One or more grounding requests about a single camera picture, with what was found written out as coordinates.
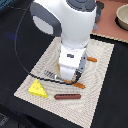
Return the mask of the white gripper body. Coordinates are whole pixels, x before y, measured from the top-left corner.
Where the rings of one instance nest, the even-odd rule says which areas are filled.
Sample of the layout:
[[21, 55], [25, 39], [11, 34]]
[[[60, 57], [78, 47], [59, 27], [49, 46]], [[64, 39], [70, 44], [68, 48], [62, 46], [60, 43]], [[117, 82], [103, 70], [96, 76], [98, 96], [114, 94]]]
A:
[[60, 74], [64, 80], [71, 81], [74, 75], [82, 74], [87, 60], [86, 49], [71, 49], [61, 45], [59, 56]]

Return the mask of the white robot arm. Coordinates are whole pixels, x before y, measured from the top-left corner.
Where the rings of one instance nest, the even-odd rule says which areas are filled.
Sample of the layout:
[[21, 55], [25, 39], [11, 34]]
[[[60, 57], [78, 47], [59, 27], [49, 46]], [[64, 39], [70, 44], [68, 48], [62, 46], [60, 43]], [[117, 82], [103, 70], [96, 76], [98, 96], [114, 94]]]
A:
[[64, 80], [84, 72], [96, 10], [96, 0], [34, 0], [30, 6], [35, 25], [61, 38], [59, 66]]

